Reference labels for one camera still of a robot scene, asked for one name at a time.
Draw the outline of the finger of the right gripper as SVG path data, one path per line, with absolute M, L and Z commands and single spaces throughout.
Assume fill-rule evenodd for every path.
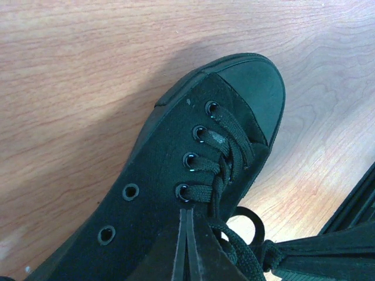
M 284 259 L 272 273 L 284 280 L 374 280 L 374 221 L 277 247 Z
M 374 221 L 374 163 L 319 231 L 319 235 Z

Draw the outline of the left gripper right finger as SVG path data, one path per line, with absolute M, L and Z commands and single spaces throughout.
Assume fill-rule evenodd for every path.
M 223 252 L 207 222 L 185 210 L 185 280 L 246 280 Z

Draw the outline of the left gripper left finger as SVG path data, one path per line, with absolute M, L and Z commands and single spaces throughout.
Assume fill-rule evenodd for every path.
M 187 211 L 184 209 L 172 217 L 134 270 L 134 280 L 185 280 L 186 222 Z

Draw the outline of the black shoelace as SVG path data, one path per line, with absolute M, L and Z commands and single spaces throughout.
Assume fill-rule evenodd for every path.
M 175 188 L 176 197 L 183 202 L 194 201 L 209 206 L 208 224 L 220 242 L 224 254 L 237 266 L 245 277 L 264 280 L 263 273 L 280 263 L 282 255 L 270 241 L 264 239 L 264 225 L 257 214 L 245 207 L 236 207 L 234 215 L 248 217 L 255 226 L 255 236 L 247 245 L 232 231 L 220 216 L 220 201 L 224 191 L 233 184 L 239 174 L 248 170 L 255 162 L 253 144 L 235 120 L 234 115 L 215 101 L 205 105 L 208 116 L 214 120 L 225 134 L 197 125 L 193 137 L 219 151 L 220 157 L 212 161 L 195 152 L 183 156 L 183 165 L 191 172 L 210 172 L 214 178 L 211 184 L 181 183 Z

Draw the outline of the black canvas shoe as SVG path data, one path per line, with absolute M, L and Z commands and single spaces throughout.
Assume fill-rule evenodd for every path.
M 213 181 L 213 173 L 191 172 L 183 165 L 187 152 L 212 161 L 220 157 L 214 147 L 193 137 L 197 125 L 226 133 L 206 113 L 208 101 L 234 115 L 255 154 L 254 164 L 222 195 L 220 216 L 226 222 L 264 167 L 285 105 L 278 69 L 255 53 L 233 54 L 199 67 L 159 99 L 101 204 L 29 280 L 125 280 L 180 209 L 192 208 L 208 220 L 208 204 L 183 202 L 175 193 L 181 183 Z

